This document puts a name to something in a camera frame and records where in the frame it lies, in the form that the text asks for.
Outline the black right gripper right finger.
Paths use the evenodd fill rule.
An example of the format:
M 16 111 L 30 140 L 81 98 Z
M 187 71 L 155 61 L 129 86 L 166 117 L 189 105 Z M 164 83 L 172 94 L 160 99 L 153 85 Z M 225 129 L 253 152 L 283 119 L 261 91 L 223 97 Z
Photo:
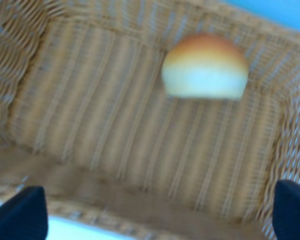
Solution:
M 279 180 L 275 185 L 272 225 L 278 240 L 300 240 L 300 185 Z

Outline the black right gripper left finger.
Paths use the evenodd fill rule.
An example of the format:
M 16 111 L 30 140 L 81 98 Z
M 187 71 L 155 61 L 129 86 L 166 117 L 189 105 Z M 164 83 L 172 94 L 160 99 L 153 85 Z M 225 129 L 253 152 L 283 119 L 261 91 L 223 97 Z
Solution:
M 0 206 L 0 240 L 45 240 L 48 229 L 42 186 L 29 186 Z

